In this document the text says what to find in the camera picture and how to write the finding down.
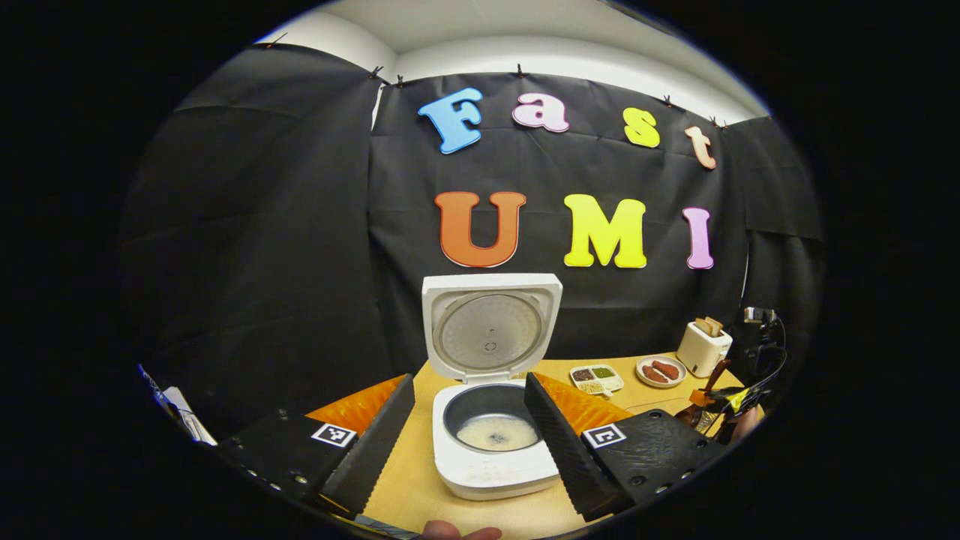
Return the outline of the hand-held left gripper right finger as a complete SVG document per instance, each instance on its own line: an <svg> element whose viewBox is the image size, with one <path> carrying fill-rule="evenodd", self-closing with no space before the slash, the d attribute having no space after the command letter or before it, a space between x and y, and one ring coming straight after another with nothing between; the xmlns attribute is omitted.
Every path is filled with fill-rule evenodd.
<svg viewBox="0 0 960 540"><path fill-rule="evenodd" d="M728 450L662 409L630 415L541 373L523 402L586 522L647 509Z"/></svg>

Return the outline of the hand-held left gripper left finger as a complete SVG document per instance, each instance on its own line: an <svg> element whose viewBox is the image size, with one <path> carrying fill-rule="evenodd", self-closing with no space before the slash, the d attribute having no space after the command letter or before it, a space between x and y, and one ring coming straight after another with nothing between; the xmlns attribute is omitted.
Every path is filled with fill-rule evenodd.
<svg viewBox="0 0 960 540"><path fill-rule="evenodd" d="M415 406L405 373L308 414L278 410L219 445L241 471L288 500L356 518Z"/></svg>

